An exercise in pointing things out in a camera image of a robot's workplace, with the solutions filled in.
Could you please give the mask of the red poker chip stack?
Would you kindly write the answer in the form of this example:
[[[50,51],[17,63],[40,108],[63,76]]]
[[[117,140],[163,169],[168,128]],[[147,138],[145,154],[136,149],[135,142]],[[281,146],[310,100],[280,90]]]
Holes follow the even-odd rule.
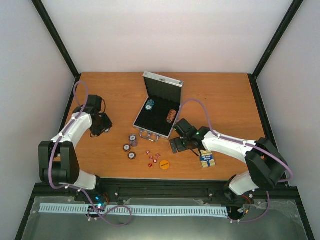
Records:
[[[169,123],[169,124],[172,124],[176,118],[176,115],[177,115],[177,111],[174,110],[174,109],[171,109],[169,112],[168,112],[168,115],[166,117],[166,122]]]

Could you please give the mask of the aluminium poker case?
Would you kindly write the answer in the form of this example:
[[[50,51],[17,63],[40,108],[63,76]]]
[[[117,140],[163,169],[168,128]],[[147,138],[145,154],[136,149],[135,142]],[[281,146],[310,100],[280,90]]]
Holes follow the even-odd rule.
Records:
[[[184,82],[147,71],[143,73],[143,80],[147,98],[133,127],[139,131],[142,139],[151,142],[157,142],[160,138],[169,139],[182,104]],[[150,99],[154,100],[155,104],[152,110],[147,111],[145,104]],[[173,123],[166,122],[170,110],[177,111]]]

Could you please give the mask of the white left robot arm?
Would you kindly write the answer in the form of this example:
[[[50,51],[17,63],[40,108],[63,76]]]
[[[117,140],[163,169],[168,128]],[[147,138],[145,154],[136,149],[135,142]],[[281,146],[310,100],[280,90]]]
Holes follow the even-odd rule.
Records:
[[[87,130],[92,137],[98,137],[113,126],[108,115],[101,111],[105,105],[100,96],[89,95],[85,105],[74,109],[70,121],[58,135],[39,144],[39,177],[42,182],[51,184],[55,189],[69,186],[84,189],[95,202],[103,198],[100,178],[80,169],[76,146]]]

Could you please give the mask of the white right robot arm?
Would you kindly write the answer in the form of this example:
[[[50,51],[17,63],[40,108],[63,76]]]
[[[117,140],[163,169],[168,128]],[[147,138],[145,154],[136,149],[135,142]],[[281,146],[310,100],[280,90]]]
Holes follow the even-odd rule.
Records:
[[[272,191],[289,170],[277,148],[266,138],[244,140],[204,126],[196,129],[184,118],[173,126],[173,130],[179,135],[170,140],[173,153],[197,149],[195,154],[199,157],[201,151],[217,152],[246,164],[248,171],[232,177],[227,185],[234,195],[256,189]]]

